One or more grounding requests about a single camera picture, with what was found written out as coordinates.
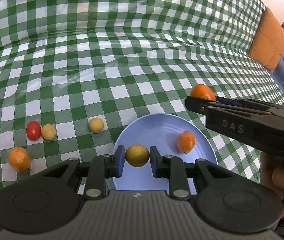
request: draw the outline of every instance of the checkered pattern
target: checkered pattern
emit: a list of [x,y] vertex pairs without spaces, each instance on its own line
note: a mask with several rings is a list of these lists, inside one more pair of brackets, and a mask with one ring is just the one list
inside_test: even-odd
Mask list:
[[[78,157],[112,152],[133,120],[177,114],[209,138],[219,165],[259,180],[259,151],[207,130],[186,111],[197,84],[218,96],[284,105],[268,72],[247,57],[260,0],[0,0],[0,189]],[[100,117],[100,134],[88,121]],[[57,137],[26,138],[26,124],[53,124]],[[13,146],[32,168],[7,163]]]

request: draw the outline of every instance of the orange fruit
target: orange fruit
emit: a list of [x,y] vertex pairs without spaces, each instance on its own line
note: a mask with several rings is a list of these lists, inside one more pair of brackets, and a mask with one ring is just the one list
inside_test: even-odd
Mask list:
[[190,96],[215,101],[215,94],[213,93],[211,88],[204,84],[196,85],[191,90]]
[[191,132],[180,133],[177,139],[177,146],[181,153],[189,153],[195,145],[195,137]]
[[27,171],[31,165],[28,152],[22,147],[14,147],[8,154],[8,163],[17,171]]

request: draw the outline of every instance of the orange pillow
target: orange pillow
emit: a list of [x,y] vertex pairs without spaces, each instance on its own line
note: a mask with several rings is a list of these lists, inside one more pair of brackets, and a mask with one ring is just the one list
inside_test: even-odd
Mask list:
[[263,12],[249,57],[273,72],[284,51],[284,31],[269,8]]

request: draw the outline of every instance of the potato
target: potato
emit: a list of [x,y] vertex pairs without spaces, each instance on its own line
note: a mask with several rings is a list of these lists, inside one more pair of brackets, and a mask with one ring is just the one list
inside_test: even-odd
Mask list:
[[42,127],[42,137],[47,141],[52,141],[55,138],[56,130],[51,124],[46,124]]
[[149,158],[149,151],[140,144],[131,145],[125,152],[125,160],[134,167],[144,166]]
[[90,128],[91,132],[99,133],[103,130],[104,123],[100,118],[95,117],[90,121],[89,128]]

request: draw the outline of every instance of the red tomato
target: red tomato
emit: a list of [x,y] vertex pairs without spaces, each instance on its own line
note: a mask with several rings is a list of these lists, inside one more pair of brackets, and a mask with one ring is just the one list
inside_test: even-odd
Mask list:
[[26,136],[31,141],[36,141],[41,136],[41,127],[37,121],[31,121],[26,127]]

